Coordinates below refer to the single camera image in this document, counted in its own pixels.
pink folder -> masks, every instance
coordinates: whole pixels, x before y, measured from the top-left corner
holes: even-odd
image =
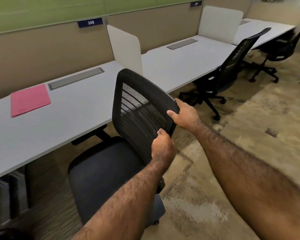
[[[11,117],[51,104],[45,84],[11,94]]]

hand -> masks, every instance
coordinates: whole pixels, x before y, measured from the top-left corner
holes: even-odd
[[[152,161],[161,164],[167,170],[176,156],[176,147],[169,134],[160,129],[158,137],[152,142]]]
[[[183,129],[194,133],[198,126],[202,124],[196,109],[180,99],[175,99],[177,105],[180,108],[179,114],[168,110],[167,114],[173,119],[173,121]]]

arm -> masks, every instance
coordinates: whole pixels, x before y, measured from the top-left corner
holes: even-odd
[[[173,141],[160,129],[152,143],[152,161],[105,202],[72,240],[140,239],[159,181],[175,156]]]
[[[199,141],[226,197],[255,233],[265,240],[300,239],[300,188],[264,161],[204,125],[196,110],[176,99],[174,122]]]

person's left arm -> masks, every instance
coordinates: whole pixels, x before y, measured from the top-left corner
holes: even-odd
[[[72,240],[140,239],[160,179],[175,156],[173,141],[160,129],[152,143],[152,161],[115,192]]]

gray floor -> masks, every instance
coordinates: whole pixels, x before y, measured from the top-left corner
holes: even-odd
[[[258,53],[252,55],[261,61]],[[244,71],[224,92],[226,104],[213,101],[222,115],[220,122],[211,119],[206,104],[195,108],[205,123],[300,185],[300,54],[273,66],[279,70],[278,84],[263,72],[256,83],[249,83],[252,72]],[[192,89],[189,84],[171,95]],[[265,133],[268,128],[278,133],[276,138]],[[111,123],[106,132],[117,135]],[[143,239],[258,239],[225,198],[196,139],[179,127],[173,139],[178,154],[164,175],[161,193],[167,213],[159,225],[145,230]],[[7,226],[29,231],[36,240],[71,239],[81,223],[67,168],[99,142],[94,137],[78,146],[67,144],[29,163],[32,208]]]

